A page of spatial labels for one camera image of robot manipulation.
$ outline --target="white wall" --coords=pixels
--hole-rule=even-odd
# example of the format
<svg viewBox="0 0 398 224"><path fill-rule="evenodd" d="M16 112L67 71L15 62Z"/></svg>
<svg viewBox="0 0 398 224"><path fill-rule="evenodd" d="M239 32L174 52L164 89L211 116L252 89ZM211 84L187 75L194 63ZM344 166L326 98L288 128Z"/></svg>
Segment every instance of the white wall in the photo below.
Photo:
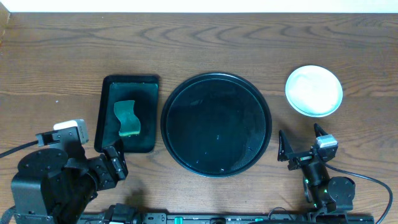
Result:
<svg viewBox="0 0 398 224"><path fill-rule="evenodd" d="M0 0L10 12L398 12L398 0Z"/></svg>

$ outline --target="white plastic part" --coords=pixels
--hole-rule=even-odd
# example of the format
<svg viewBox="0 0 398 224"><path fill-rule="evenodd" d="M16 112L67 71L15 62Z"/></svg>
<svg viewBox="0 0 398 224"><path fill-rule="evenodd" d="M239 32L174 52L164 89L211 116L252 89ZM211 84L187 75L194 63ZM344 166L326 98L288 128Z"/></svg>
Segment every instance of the white plastic part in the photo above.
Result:
<svg viewBox="0 0 398 224"><path fill-rule="evenodd" d="M54 130L61 130L71 127L77 127L81 144L86 144L88 142L88 133L85 120L83 119L74 119L55 124Z"/></svg>
<svg viewBox="0 0 398 224"><path fill-rule="evenodd" d="M329 70L307 65L290 74L285 93L290 105L311 117L324 117L333 113L343 100L343 88Z"/></svg>

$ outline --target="round tray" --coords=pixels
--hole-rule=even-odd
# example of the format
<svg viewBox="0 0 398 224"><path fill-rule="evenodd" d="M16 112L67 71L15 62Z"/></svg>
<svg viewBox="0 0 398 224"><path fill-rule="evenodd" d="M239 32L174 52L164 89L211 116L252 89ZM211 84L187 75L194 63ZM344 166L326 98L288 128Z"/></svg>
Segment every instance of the round tray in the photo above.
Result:
<svg viewBox="0 0 398 224"><path fill-rule="evenodd" d="M228 177L251 167L265 152L272 130L257 88L225 73L183 82L167 99L160 125L171 156L206 177Z"/></svg>

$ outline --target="white plate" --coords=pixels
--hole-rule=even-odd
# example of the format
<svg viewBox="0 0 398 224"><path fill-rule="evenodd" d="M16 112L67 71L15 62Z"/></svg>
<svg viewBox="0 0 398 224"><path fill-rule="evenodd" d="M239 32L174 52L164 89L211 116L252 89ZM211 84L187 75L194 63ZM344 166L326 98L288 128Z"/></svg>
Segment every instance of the white plate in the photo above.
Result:
<svg viewBox="0 0 398 224"><path fill-rule="evenodd" d="M287 79L285 93L294 109L317 118L333 113L343 100L343 88L335 75L316 65L294 70Z"/></svg>

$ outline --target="wooden table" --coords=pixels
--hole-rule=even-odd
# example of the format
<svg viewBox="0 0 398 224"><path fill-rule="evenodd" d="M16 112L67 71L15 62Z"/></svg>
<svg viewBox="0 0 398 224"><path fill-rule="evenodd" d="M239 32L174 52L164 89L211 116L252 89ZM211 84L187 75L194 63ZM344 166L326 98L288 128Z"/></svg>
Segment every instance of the wooden table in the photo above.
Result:
<svg viewBox="0 0 398 224"><path fill-rule="evenodd" d="M23 14L11 15L0 47L0 149L5 151L85 119L93 149L103 78L160 76L158 132L152 153L126 155L129 176L99 193L87 211L115 203L142 211L267 213L308 208L302 173L277 162L278 130L296 150L313 143L318 122L340 142L330 164L370 175L398 195L398 15L392 14ZM331 70L344 89L340 108L308 118L288 104L284 87L295 68ZM170 92L204 72L240 75L264 95L272 137L256 165L234 177L200 177L178 165L160 134ZM14 204L10 190L25 151L0 159L0 212ZM341 175L330 171L330 175ZM354 212L378 219L387 205L380 185L353 177ZM398 222L393 204L385 223Z"/></svg>

